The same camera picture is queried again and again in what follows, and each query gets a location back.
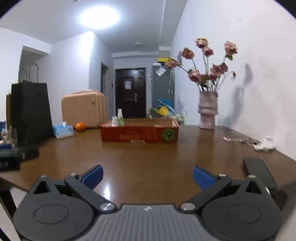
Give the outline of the green spray bottle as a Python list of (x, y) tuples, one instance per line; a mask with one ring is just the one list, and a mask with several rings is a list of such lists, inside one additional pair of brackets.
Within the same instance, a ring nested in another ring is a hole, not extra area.
[(121, 108), (119, 108), (117, 110), (117, 124), (118, 124), (118, 126), (124, 126), (124, 124), (125, 124), (125, 120), (123, 118), (123, 114), (122, 114), (122, 109)]

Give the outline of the white tube bottle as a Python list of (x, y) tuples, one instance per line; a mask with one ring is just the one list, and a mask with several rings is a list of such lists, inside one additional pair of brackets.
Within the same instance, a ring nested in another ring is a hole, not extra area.
[(112, 120), (111, 120), (111, 126), (112, 127), (116, 127), (118, 126), (118, 117), (117, 116), (113, 116)]

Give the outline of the black paper bag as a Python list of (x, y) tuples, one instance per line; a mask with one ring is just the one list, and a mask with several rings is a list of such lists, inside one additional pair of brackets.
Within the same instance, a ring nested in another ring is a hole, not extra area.
[(18, 146), (38, 145), (54, 136), (46, 83), (25, 81), (11, 85), (11, 125)]

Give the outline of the orange fruit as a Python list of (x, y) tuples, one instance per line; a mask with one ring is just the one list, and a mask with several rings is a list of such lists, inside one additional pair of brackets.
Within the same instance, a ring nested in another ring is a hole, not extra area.
[(75, 130), (77, 132), (84, 132), (86, 131), (86, 127), (85, 127), (85, 124), (83, 122), (78, 122), (75, 124)]

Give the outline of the black phone on table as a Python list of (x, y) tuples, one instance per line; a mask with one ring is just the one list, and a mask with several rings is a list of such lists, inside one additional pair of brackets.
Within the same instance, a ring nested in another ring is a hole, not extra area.
[(265, 165), (262, 159), (244, 157), (243, 164), (247, 170), (248, 175), (256, 176), (261, 183), (269, 190), (271, 195), (274, 195), (278, 189), (273, 176)]

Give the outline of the blue tissue pack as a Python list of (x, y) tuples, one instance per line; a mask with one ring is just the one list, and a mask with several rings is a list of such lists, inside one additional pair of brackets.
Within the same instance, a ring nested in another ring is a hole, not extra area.
[(63, 139), (74, 136), (74, 128), (65, 121), (61, 125), (53, 126), (53, 132), (56, 139)]

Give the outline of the red cardboard box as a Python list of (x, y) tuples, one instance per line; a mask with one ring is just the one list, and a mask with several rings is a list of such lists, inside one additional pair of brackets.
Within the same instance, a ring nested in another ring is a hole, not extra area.
[(104, 142), (177, 143), (179, 125), (172, 118), (125, 119), (123, 126), (101, 124), (100, 132)]

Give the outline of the pink ribbed suitcase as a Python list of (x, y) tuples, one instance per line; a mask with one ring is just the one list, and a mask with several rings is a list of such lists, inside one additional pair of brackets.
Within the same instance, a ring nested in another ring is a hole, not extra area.
[(84, 123), (86, 128), (99, 128), (106, 121), (106, 98), (96, 90), (78, 91), (61, 101), (62, 120), (71, 126)]

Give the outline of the pink textured vase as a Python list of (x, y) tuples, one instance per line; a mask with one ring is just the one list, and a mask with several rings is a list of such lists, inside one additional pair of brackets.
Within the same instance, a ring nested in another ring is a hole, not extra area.
[(199, 97), (200, 124), (199, 127), (204, 130), (213, 130), (215, 128), (215, 116), (218, 114), (218, 95), (216, 92), (200, 92)]

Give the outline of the cluttered cart with yellow item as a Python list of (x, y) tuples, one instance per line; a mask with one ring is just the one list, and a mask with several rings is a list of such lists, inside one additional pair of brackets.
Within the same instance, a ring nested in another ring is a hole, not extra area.
[(184, 115), (177, 113), (168, 100), (157, 99), (155, 108), (147, 110), (147, 118), (172, 118), (177, 121), (179, 125), (185, 122)]

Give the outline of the dried pink roses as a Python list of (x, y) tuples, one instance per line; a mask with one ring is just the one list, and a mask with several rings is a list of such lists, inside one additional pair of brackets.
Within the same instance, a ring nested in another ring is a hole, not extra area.
[(182, 66), (180, 61), (173, 58), (168, 59), (168, 61), (164, 63), (165, 68), (170, 70), (174, 70), (177, 67), (181, 68), (187, 73), (189, 80), (196, 83), (201, 92), (218, 93), (219, 89), (228, 77), (232, 80), (236, 79), (236, 72), (229, 70), (226, 60), (232, 61), (234, 55), (238, 54), (237, 46), (232, 42), (226, 41), (224, 44), (225, 54), (222, 63), (210, 65), (209, 58), (214, 55), (214, 51), (209, 46), (208, 40), (206, 38), (197, 38), (195, 40), (195, 44), (202, 53), (202, 59), (205, 67), (204, 73), (197, 69), (197, 65), (194, 61), (195, 53), (187, 47), (181, 51), (181, 57), (186, 60), (191, 60), (193, 68), (187, 70)]

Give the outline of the grey refrigerator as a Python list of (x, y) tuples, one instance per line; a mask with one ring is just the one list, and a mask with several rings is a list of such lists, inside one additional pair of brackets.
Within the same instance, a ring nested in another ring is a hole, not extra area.
[(152, 66), (152, 107), (158, 108), (166, 103), (174, 108), (175, 72), (161, 63)]

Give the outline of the dark brown entrance door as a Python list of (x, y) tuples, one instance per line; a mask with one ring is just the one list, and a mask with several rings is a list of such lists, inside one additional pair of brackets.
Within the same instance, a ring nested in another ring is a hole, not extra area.
[(116, 69), (115, 106), (124, 118), (146, 117), (145, 68)]

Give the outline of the yellow box on refrigerator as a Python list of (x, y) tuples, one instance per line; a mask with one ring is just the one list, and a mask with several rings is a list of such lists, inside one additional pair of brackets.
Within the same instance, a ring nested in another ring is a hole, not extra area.
[(158, 58), (157, 61), (160, 63), (164, 63), (170, 61), (170, 58)]

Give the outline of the white wired earphones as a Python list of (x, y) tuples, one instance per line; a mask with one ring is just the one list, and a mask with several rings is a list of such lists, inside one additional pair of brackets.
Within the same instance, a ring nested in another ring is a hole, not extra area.
[(253, 137), (249, 136), (227, 136), (223, 137), (225, 142), (240, 142), (252, 146), (256, 151), (273, 151), (276, 149), (276, 146), (273, 142), (272, 137), (265, 136), (261, 141), (256, 140)]

